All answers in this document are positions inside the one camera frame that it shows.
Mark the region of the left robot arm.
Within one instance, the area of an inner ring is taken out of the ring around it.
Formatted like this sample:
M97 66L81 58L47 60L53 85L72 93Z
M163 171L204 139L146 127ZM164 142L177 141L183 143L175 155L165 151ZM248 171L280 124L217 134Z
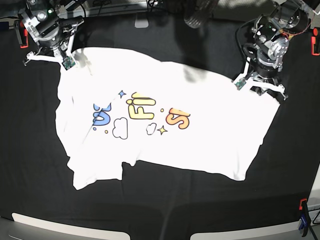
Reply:
M236 30L235 40L245 61L243 72L232 81L238 91L269 94L280 103L288 98L279 77L284 56L290 40L310 28L319 4L318 0L275 2L269 15L261 14L241 25L250 27L250 39L245 43L240 42L240 30Z

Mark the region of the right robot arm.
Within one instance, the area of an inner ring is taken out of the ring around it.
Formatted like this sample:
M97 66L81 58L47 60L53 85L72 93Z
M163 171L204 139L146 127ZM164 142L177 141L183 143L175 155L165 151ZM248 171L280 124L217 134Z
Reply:
M23 64L30 61L47 61L60 64L66 71L76 65L72 54L75 34L85 20L80 15L60 18L59 2L54 0L27 0L26 10L15 22L15 29L22 30L21 37L30 36L37 45L36 51L27 53Z

